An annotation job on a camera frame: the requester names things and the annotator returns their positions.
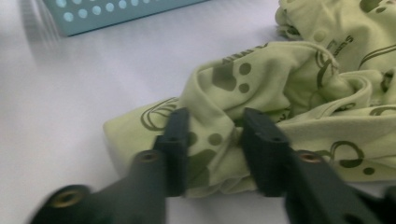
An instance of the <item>white surface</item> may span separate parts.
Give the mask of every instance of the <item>white surface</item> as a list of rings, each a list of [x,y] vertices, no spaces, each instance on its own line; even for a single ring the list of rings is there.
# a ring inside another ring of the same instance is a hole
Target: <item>white surface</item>
[[[116,181],[105,121],[179,96],[199,64],[281,40],[277,1],[212,0],[73,37],[35,0],[0,8],[2,224],[27,222],[65,185]],[[286,223],[281,200],[254,193],[172,199],[168,214],[173,224]]]

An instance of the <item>crumpled fabric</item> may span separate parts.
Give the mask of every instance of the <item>crumpled fabric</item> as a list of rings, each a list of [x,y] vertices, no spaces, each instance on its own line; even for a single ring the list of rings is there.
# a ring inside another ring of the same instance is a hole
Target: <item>crumpled fabric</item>
[[[169,114],[187,107],[187,197],[254,190],[239,142],[250,107],[346,181],[396,179],[396,37],[385,29],[395,6],[373,2],[280,1],[278,31],[292,41],[198,66],[180,96],[107,121],[108,142],[126,168],[152,148]]]

